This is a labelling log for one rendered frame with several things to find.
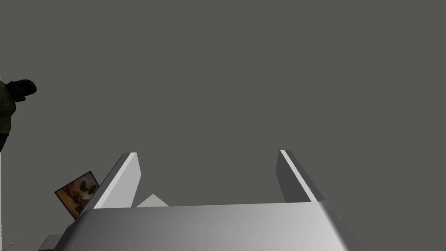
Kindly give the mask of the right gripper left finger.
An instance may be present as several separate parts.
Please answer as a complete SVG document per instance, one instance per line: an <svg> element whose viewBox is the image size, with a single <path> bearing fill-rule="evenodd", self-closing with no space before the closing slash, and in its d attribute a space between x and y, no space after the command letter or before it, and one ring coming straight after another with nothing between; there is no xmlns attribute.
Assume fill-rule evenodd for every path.
<svg viewBox="0 0 446 251"><path fill-rule="evenodd" d="M92 208L131 207L141 176L137 154L123 154L94 195Z"/></svg>

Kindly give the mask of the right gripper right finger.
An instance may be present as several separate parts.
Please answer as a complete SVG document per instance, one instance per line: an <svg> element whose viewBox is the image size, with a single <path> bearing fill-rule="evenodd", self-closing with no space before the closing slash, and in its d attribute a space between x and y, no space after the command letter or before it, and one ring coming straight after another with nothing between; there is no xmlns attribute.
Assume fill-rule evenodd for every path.
<svg viewBox="0 0 446 251"><path fill-rule="evenodd" d="M289 149L280 150L278 153L276 176L286 203L321 202L325 200Z"/></svg>

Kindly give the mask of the framed orange brown picture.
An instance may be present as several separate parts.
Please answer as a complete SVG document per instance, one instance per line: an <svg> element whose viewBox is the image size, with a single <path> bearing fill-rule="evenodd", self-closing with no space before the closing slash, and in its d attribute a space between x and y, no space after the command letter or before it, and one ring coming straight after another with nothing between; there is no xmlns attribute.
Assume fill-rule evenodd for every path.
<svg viewBox="0 0 446 251"><path fill-rule="evenodd" d="M69 214L76 220L96 193L99 184L91 171L54 192Z"/></svg>

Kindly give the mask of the dark green and black object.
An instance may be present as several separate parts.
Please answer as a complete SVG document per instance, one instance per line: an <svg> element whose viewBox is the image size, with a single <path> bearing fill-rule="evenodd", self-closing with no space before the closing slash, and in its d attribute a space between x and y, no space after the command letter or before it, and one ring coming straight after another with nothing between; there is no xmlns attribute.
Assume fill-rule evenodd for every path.
<svg viewBox="0 0 446 251"><path fill-rule="evenodd" d="M31 80L0 81L0 152L3 150L12 128L12 116L16 104L26 100L26 96L36 93L37 87Z"/></svg>

